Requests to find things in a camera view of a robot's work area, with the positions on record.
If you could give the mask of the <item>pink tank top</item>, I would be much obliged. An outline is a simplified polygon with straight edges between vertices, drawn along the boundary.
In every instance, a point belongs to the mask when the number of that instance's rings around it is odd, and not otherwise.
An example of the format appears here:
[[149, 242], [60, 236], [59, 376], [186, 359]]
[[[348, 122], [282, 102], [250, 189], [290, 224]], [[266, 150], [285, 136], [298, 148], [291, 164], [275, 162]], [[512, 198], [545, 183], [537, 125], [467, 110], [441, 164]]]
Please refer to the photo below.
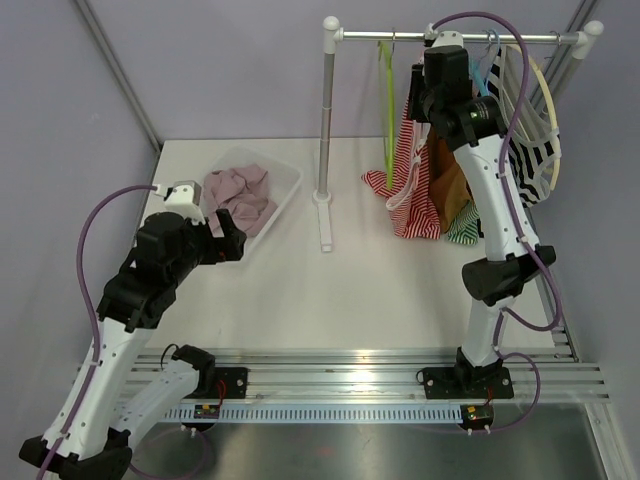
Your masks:
[[204, 179], [203, 199], [213, 232], [219, 229], [216, 210], [228, 209], [248, 237], [256, 237], [278, 207], [270, 198], [269, 173], [257, 164], [209, 173]]

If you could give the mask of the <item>green hanger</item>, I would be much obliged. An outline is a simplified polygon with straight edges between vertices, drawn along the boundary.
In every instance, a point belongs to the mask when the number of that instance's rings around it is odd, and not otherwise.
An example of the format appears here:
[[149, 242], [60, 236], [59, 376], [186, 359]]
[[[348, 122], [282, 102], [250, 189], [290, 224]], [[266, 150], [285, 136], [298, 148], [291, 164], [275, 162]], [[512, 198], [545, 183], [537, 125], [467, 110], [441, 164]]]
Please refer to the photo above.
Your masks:
[[386, 188], [391, 190], [393, 188], [396, 137], [393, 47], [391, 42], [379, 41], [377, 48], [385, 180]]

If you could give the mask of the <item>brown tank top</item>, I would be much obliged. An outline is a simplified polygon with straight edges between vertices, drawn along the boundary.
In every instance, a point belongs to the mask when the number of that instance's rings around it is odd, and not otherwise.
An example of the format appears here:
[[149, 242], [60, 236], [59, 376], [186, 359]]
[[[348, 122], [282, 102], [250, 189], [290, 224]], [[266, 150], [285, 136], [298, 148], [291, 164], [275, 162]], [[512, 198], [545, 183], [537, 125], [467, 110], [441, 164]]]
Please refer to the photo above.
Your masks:
[[430, 132], [427, 140], [429, 154], [429, 198], [436, 207], [441, 231], [446, 233], [455, 217], [472, 200], [461, 167], [449, 151], [444, 139]]

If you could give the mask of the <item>red striped tank top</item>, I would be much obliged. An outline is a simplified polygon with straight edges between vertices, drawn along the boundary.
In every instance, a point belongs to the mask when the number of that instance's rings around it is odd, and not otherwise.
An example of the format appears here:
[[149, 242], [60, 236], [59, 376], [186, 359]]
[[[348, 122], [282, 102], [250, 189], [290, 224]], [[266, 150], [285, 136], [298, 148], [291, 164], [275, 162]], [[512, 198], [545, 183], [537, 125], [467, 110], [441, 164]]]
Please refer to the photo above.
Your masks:
[[439, 215], [430, 198], [429, 133], [428, 123], [409, 118], [406, 101], [395, 141], [391, 183], [385, 171], [369, 170], [361, 176], [386, 201], [393, 232], [404, 239], [438, 240], [441, 234]]

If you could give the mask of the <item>green striped tank top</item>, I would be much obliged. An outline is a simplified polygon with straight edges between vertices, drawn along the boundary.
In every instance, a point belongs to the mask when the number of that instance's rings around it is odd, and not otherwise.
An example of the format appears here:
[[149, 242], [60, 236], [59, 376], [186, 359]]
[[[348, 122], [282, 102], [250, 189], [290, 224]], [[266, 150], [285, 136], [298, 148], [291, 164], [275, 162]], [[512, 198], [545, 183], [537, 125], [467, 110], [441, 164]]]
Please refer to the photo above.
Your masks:
[[480, 238], [480, 216], [473, 201], [469, 201], [453, 219], [446, 238], [449, 242], [473, 246]]

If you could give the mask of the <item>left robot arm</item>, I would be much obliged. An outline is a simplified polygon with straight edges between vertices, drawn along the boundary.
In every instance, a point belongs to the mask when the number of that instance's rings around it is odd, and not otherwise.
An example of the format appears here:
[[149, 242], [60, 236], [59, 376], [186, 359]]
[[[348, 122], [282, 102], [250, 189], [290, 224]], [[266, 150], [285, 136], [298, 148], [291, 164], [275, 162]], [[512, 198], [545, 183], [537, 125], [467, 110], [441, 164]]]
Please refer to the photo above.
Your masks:
[[246, 235], [226, 209], [216, 212], [222, 234], [173, 212], [153, 214], [136, 234], [97, 309], [97, 335], [54, 423], [25, 440], [19, 457], [61, 479], [120, 479], [134, 450], [182, 399], [208, 396], [217, 386], [215, 357], [183, 345], [159, 376], [124, 407], [118, 405], [140, 351], [200, 265], [239, 261]]

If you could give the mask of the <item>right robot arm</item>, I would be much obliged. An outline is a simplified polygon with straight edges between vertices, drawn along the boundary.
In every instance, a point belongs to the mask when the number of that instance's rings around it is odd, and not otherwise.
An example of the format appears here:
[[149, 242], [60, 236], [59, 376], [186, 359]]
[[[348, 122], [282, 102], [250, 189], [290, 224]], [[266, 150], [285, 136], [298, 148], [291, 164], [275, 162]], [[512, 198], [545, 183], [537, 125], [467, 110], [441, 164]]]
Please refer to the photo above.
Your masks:
[[409, 117], [427, 123], [460, 166], [479, 213], [485, 256], [462, 268], [472, 307], [456, 362], [440, 379], [466, 396], [499, 384], [499, 319], [524, 286], [556, 259], [526, 225], [507, 158], [509, 139], [497, 101], [472, 92], [468, 53], [461, 45], [436, 45], [412, 68]]

